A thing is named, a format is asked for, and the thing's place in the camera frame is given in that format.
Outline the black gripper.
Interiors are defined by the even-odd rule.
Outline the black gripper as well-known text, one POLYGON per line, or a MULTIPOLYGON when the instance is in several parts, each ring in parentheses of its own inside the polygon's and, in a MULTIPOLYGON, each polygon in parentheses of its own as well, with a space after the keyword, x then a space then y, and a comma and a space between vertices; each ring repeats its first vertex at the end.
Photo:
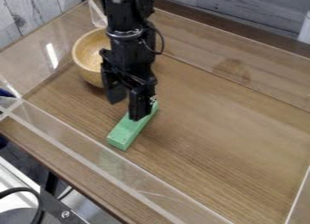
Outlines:
POLYGON ((151 71, 158 52, 154 29, 107 31, 110 49, 99 51, 103 57, 102 81, 111 104, 120 102, 130 91, 128 116, 138 122, 151 114, 156 102, 158 79, 151 71))

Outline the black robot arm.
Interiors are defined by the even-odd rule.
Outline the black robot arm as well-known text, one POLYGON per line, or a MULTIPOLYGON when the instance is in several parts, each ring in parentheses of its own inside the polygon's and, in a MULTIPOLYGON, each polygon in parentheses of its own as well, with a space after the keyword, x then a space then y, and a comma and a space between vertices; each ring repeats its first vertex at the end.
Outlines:
POLYGON ((110 49, 99 51, 100 74, 111 104, 130 97, 128 119, 138 122, 151 114, 158 79, 155 62, 156 28, 148 17, 154 0, 100 0, 108 19, 110 49))

